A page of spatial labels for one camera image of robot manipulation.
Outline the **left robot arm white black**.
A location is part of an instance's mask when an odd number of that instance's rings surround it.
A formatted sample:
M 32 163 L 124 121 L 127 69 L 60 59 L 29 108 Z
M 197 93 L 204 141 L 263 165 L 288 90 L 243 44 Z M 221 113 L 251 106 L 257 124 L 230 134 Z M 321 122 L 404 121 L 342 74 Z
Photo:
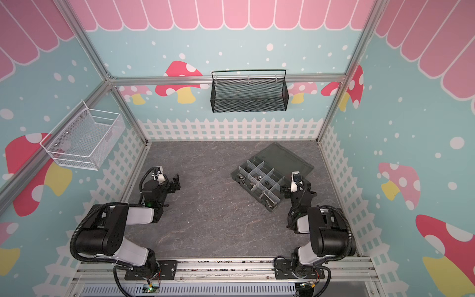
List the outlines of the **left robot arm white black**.
M 162 167 L 152 167 L 139 184 L 137 204 L 95 204 L 78 224 L 70 241 L 70 253 L 78 261 L 110 263 L 126 269 L 158 270 L 155 252 L 125 237 L 127 226 L 158 223 L 166 198 L 181 189 L 179 175 L 168 178 Z

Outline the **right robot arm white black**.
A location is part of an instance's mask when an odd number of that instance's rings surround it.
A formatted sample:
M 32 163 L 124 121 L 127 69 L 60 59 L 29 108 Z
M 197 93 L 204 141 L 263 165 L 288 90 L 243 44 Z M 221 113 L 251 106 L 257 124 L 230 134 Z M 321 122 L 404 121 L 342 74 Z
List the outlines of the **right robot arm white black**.
M 300 172 L 291 174 L 285 198 L 291 201 L 287 228 L 296 234 L 309 235 L 309 242 L 291 255 L 291 273 L 306 278 L 322 271 L 318 265 L 340 261 L 356 254 L 356 241 L 343 211 L 331 205 L 312 205 L 317 193 Z

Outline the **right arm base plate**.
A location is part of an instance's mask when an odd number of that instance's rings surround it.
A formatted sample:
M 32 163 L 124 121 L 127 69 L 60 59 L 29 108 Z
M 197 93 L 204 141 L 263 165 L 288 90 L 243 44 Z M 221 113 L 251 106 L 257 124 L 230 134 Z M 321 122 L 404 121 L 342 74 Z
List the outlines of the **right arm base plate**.
M 325 278 L 325 272 L 322 269 L 295 264 L 292 260 L 284 257 L 274 258 L 273 269 L 277 280 L 321 280 Z

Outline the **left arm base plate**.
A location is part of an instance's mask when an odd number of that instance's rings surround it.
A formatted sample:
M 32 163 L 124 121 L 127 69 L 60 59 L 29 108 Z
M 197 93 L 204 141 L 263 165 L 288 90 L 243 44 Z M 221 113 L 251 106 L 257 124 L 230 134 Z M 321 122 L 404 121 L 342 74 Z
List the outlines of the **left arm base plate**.
M 174 280 L 178 261 L 160 260 L 145 266 L 134 267 L 125 274 L 125 280 Z

